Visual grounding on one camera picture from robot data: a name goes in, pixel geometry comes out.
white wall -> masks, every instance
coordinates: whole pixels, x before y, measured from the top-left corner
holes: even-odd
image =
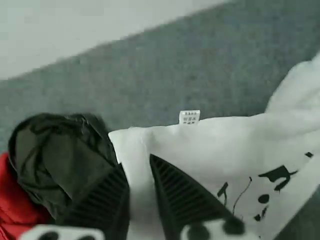
[[[227,0],[0,0],[0,80]]]

red fabric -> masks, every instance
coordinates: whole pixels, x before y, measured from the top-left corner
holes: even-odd
[[[0,240],[16,240],[34,225],[50,219],[44,207],[31,202],[9,167],[8,154],[0,155]]]

clothing tag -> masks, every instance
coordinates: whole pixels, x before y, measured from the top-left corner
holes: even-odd
[[[179,124],[197,124],[200,119],[200,110],[180,111]]]

black ribbed plastic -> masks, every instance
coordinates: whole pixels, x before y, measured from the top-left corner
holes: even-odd
[[[150,155],[159,215],[167,240],[180,239],[184,226],[233,215],[197,181],[167,161]]]
[[[106,240],[125,240],[129,226],[129,185],[122,165],[74,200],[55,224],[100,229]]]

white fabric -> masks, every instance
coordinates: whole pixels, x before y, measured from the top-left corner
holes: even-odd
[[[133,127],[109,136],[130,186],[129,240],[165,239],[150,154],[180,168],[215,196],[228,183],[226,207],[261,239],[272,240],[320,182],[320,56],[289,72],[266,113],[209,118],[197,125]],[[284,186],[279,187],[284,176],[275,182],[259,176],[282,165],[290,174]],[[260,203],[266,195],[268,201]],[[264,208],[265,217],[255,220]]]

